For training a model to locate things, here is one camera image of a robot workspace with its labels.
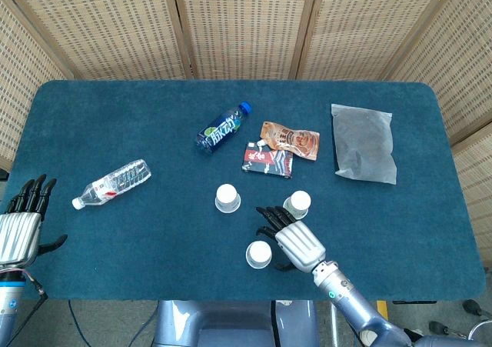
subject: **blue bottle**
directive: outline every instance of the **blue bottle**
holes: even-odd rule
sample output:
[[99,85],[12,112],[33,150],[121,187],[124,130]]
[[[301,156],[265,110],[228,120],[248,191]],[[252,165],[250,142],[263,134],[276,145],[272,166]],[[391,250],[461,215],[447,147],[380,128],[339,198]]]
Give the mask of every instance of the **blue bottle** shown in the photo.
[[242,121],[251,113],[251,106],[242,102],[238,107],[227,110],[197,135],[197,147],[208,153],[213,153],[224,141],[235,134]]

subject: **blue bottle cap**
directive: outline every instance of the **blue bottle cap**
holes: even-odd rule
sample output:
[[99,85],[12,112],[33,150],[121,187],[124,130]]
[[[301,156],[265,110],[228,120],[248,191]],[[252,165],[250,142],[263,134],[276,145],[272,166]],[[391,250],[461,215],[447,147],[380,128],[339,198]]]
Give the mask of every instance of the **blue bottle cap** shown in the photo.
[[253,109],[251,108],[251,105],[247,102],[241,102],[241,104],[239,104],[243,109],[244,109],[244,113],[247,115],[247,114],[251,114],[251,111],[253,111]]

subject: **brown snack bag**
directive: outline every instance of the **brown snack bag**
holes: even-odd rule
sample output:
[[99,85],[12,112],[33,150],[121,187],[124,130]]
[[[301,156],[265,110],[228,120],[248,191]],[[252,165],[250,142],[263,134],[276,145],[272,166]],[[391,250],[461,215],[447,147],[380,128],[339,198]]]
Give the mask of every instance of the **brown snack bag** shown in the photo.
[[316,160],[320,133],[292,130],[274,122],[264,122],[260,136],[272,149],[284,149],[308,160]]

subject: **wicker panel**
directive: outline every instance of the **wicker panel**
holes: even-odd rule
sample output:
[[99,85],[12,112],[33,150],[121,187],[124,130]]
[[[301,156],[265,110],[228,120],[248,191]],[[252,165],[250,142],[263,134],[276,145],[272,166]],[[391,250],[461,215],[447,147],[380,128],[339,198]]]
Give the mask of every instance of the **wicker panel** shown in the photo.
[[480,138],[454,153],[454,161],[480,254],[492,262],[492,124],[478,133]]
[[429,1],[322,0],[298,77],[377,79]]
[[0,168],[10,170],[34,94],[60,68],[0,0]]
[[183,2],[200,78],[288,77],[304,0]]
[[85,78],[185,77],[166,0],[25,2]]
[[452,142],[466,137],[462,131],[471,124],[486,124],[483,118],[492,116],[492,1],[449,0],[391,78],[434,89]]

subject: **bottle label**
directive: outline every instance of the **bottle label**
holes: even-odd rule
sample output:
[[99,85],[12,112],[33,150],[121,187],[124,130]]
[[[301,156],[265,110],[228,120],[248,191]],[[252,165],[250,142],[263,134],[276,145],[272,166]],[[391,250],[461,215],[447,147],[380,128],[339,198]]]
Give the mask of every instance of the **bottle label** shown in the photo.
[[113,199],[117,195],[113,187],[106,184],[104,178],[101,178],[93,182],[92,188],[94,188],[95,194],[102,201],[108,201],[109,199]]
[[241,120],[234,116],[229,116],[223,120],[218,126],[208,126],[200,132],[210,146],[217,145],[226,136],[234,134],[241,125]]

